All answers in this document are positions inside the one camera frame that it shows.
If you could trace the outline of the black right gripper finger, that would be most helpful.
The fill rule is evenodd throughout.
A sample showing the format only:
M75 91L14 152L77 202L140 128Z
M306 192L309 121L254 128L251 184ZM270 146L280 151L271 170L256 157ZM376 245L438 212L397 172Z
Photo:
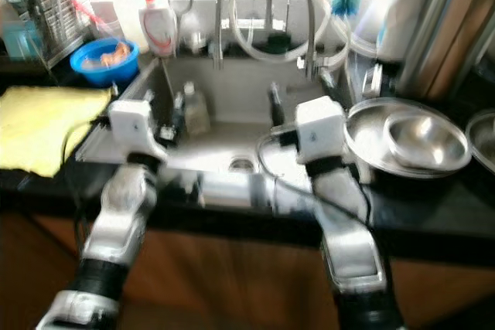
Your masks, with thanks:
M282 98L282 90L279 83L271 82L268 87L268 100L270 121L273 128L283 125L286 122L285 104Z

